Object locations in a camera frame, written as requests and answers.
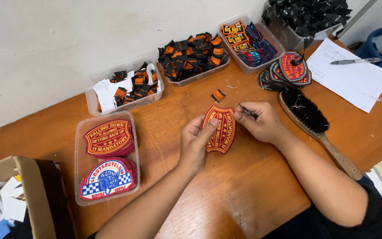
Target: wooden table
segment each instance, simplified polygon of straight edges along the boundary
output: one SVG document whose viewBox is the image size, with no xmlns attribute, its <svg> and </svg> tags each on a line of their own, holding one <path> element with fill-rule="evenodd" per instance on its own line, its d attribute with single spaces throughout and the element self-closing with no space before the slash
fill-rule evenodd
<svg viewBox="0 0 382 239">
<path fill-rule="evenodd" d="M 317 46 L 308 49 L 306 56 Z M 139 144 L 141 186 L 126 197 L 87 207 L 76 204 L 75 131 L 81 120 L 91 117 L 84 94 L 0 128 L 0 160 L 8 155 L 24 155 L 60 162 L 79 238 L 97 231 L 176 165 L 180 129 L 214 105 L 210 94 L 217 89 L 227 93 L 223 105 L 217 106 L 235 106 L 246 100 L 270 102 L 287 128 L 333 163 L 325 150 L 285 114 L 278 103 L 278 93 L 260 89 L 256 77 L 257 74 L 244 75 L 231 61 L 219 74 L 185 87 L 167 84 L 160 101 L 131 111 Z M 331 142 L 362 171 L 382 159 L 382 103 L 376 103 L 368 114 L 317 82 L 303 91 L 331 122 L 327 132 Z M 259 239 L 309 205 L 310 200 L 280 152 L 238 126 L 229 152 L 208 155 L 204 170 L 187 187 L 157 238 Z"/>
</svg>

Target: white wall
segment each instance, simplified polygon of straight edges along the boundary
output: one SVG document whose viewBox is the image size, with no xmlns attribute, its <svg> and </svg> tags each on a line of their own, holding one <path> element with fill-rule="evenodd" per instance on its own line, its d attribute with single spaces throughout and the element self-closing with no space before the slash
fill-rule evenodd
<svg viewBox="0 0 382 239">
<path fill-rule="evenodd" d="M 364 15 L 358 19 L 358 21 L 347 30 L 345 34 L 343 34 L 340 41 L 346 46 L 355 42 L 366 41 L 368 35 L 378 28 L 382 28 L 382 0 L 378 0 L 366 13 L 364 13 Z"/>
<path fill-rule="evenodd" d="M 78 95 L 86 75 L 208 31 L 265 0 L 0 0 L 0 127 Z"/>
</svg>

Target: wooden brush handle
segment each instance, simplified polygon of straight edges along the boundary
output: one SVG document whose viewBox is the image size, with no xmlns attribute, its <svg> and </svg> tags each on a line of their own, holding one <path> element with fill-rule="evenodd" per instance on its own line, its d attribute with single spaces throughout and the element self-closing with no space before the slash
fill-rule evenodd
<svg viewBox="0 0 382 239">
<path fill-rule="evenodd" d="M 341 171 L 345 172 L 348 176 L 354 180 L 360 180 L 362 178 L 362 172 L 354 164 L 352 160 L 343 155 L 340 150 L 338 150 L 331 142 L 328 140 L 325 134 L 318 137 L 321 145 L 334 160 L 335 164 L 338 166 Z"/>
</svg>

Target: plastic container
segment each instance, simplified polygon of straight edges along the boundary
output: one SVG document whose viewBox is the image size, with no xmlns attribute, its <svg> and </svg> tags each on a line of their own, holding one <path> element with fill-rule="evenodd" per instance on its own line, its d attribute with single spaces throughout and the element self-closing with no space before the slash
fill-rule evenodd
<svg viewBox="0 0 382 239">
<path fill-rule="evenodd" d="M 117 72 L 117 71 L 130 72 L 133 70 L 135 70 L 135 71 L 139 70 L 138 68 L 140 68 L 142 66 L 142 64 L 144 64 L 144 62 L 152 63 L 152 64 L 154 64 L 154 66 L 156 68 L 155 71 L 157 74 L 158 85 L 159 85 L 159 87 L 157 88 L 157 93 L 150 95 L 150 96 L 146 96 L 146 97 L 141 98 L 139 100 L 132 101 L 132 102 L 127 103 L 123 106 L 116 107 L 112 110 L 100 112 L 98 110 L 97 94 L 92 89 L 92 87 L 89 87 L 85 91 L 86 101 L 88 102 L 89 113 L 92 116 L 99 116 L 99 115 L 105 115 L 105 114 L 110 114 L 110 113 L 119 112 L 119 111 L 131 111 L 131 110 L 134 110 L 134 109 L 139 108 L 141 106 L 145 106 L 145 105 L 148 105 L 150 103 L 153 103 L 153 102 L 160 100 L 162 98 L 163 90 L 164 90 L 163 80 L 160 77 L 159 70 L 156 67 L 156 62 L 154 62 L 150 57 L 147 57 L 147 56 L 135 58 L 135 59 L 130 60 L 128 62 L 124 62 L 124 63 L 119 64 L 117 66 L 111 67 L 109 69 L 90 73 L 88 75 L 88 77 L 93 84 L 97 84 L 99 81 L 101 81 L 103 79 L 111 79 L 111 77 L 114 75 L 113 74 L 114 72 Z"/>
<path fill-rule="evenodd" d="M 354 54 L 357 55 L 358 57 L 362 58 L 362 59 L 371 58 L 371 57 L 377 57 L 377 58 L 382 59 L 382 56 L 377 52 L 377 50 L 374 47 L 374 44 L 372 43 L 372 38 L 377 37 L 379 35 L 382 35 L 382 28 L 371 32 L 371 34 L 369 34 L 368 38 L 363 43 L 363 45 L 360 46 L 359 49 L 354 52 Z M 375 62 L 372 64 L 377 65 L 377 66 L 382 68 L 382 61 Z"/>
<path fill-rule="evenodd" d="M 138 183 L 135 185 L 135 187 L 133 187 L 127 192 L 116 193 L 109 197 L 104 197 L 104 198 L 95 199 L 95 200 L 82 199 L 79 196 L 80 183 L 82 179 L 88 175 L 89 171 L 91 171 L 91 169 L 99 163 L 98 158 L 88 155 L 85 152 L 86 142 L 85 142 L 85 139 L 83 139 L 83 135 L 86 134 L 90 129 L 111 120 L 129 120 L 132 123 L 134 141 L 135 141 L 135 152 L 131 153 L 125 158 L 131 159 L 136 163 L 137 173 L 138 173 Z M 76 127 L 76 139 L 75 139 L 75 198 L 76 198 L 77 204 L 79 204 L 80 206 L 88 206 L 91 204 L 104 202 L 113 198 L 123 197 L 129 194 L 135 193 L 138 190 L 139 185 L 141 183 L 141 179 L 140 179 L 140 168 L 139 168 L 138 141 L 137 141 L 136 135 L 137 134 L 135 131 L 134 119 L 132 117 L 132 114 L 129 113 L 128 111 L 121 111 L 121 112 L 117 112 L 113 114 L 102 115 L 99 117 L 94 117 L 94 118 L 82 120 L 81 122 L 79 122 L 78 126 Z"/>
<path fill-rule="evenodd" d="M 203 78 L 205 78 L 205 77 L 208 77 L 208 76 L 211 75 L 211 74 L 214 74 L 214 73 L 220 71 L 220 70 L 223 69 L 226 65 L 228 65 L 230 61 L 231 61 L 231 57 L 229 57 L 228 60 L 226 61 L 226 63 L 223 64 L 223 65 L 221 65 L 221 66 L 215 67 L 215 68 L 213 68 L 213 69 L 211 69 L 211 70 L 208 70 L 208 71 L 206 71 L 206 72 L 200 73 L 200 74 L 198 74 L 198 75 L 196 75 L 196 76 L 187 78 L 187 79 L 185 79 L 185 80 L 181 80 L 181 81 L 179 81 L 179 82 L 174 82 L 174 81 L 172 81 L 167 75 L 165 75 L 165 76 L 166 76 L 167 82 L 169 82 L 169 83 L 171 83 L 171 84 L 174 84 L 174 85 L 176 85 L 176 86 L 178 86 L 178 87 L 183 87 L 184 85 L 191 84 L 191 83 L 193 83 L 193 82 L 198 81 L 199 79 L 203 79 Z"/>
<path fill-rule="evenodd" d="M 278 50 L 278 53 L 269 62 L 266 62 L 266 63 L 264 63 L 258 67 L 249 67 L 237 56 L 235 51 L 226 42 L 226 39 L 224 38 L 224 36 L 220 33 L 220 31 L 218 31 L 220 39 L 222 39 L 222 45 L 224 46 L 224 48 L 228 52 L 229 56 L 232 59 L 234 59 L 234 61 L 238 64 L 238 66 L 241 68 L 241 71 L 244 74 L 251 75 L 253 73 L 262 71 L 262 69 L 266 68 L 266 66 L 268 66 L 270 63 L 281 58 L 285 53 L 285 49 L 282 46 L 281 42 L 279 42 L 278 39 L 275 38 L 275 36 L 272 34 L 272 32 L 270 32 L 269 29 L 263 23 L 261 23 L 259 20 L 257 20 L 257 18 L 252 16 L 250 13 L 244 13 L 244 14 L 241 14 L 241 15 L 236 16 L 234 18 L 231 18 L 231 19 L 223 22 L 221 25 L 219 25 L 218 29 L 221 29 L 223 24 L 231 25 L 231 24 L 236 23 L 240 19 L 246 25 L 250 24 L 250 22 L 253 22 L 254 25 L 256 26 L 256 28 L 259 30 L 259 32 L 262 33 L 263 38 L 268 40 L 269 43 L 271 43 L 272 46 L 274 46 Z"/>
<path fill-rule="evenodd" d="M 272 21 L 272 23 L 268 26 L 269 30 L 271 30 L 273 35 L 282 43 L 287 51 L 302 51 L 304 49 L 304 38 L 297 35 L 291 27 L 279 24 L 279 21 L 276 17 L 274 17 L 274 14 L 274 12 L 268 13 L 268 16 Z M 340 26 L 341 24 L 339 23 L 323 31 L 317 32 L 313 38 L 312 44 L 316 44 L 317 42 L 326 39 Z"/>
</svg>

